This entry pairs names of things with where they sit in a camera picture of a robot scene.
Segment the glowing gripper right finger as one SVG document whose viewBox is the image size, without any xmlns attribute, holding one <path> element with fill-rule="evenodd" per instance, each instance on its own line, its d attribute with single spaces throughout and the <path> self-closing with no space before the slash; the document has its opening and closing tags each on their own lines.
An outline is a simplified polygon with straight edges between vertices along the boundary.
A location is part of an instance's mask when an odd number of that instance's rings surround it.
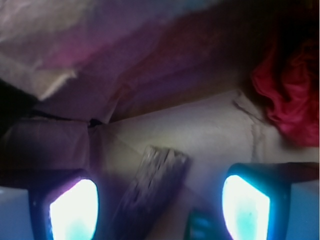
<svg viewBox="0 0 320 240">
<path fill-rule="evenodd" d="M 317 162 L 236 163 L 222 188 L 225 226 L 234 240 L 318 240 Z"/>
</svg>

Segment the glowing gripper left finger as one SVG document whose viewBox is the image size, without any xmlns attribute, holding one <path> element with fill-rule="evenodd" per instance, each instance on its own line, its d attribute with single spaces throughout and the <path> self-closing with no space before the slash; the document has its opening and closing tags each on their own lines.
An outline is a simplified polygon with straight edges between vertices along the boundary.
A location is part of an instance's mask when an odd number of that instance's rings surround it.
<svg viewBox="0 0 320 240">
<path fill-rule="evenodd" d="M 28 193 L 36 240 L 94 238 L 99 216 L 99 192 L 85 170 L 34 171 Z"/>
</svg>

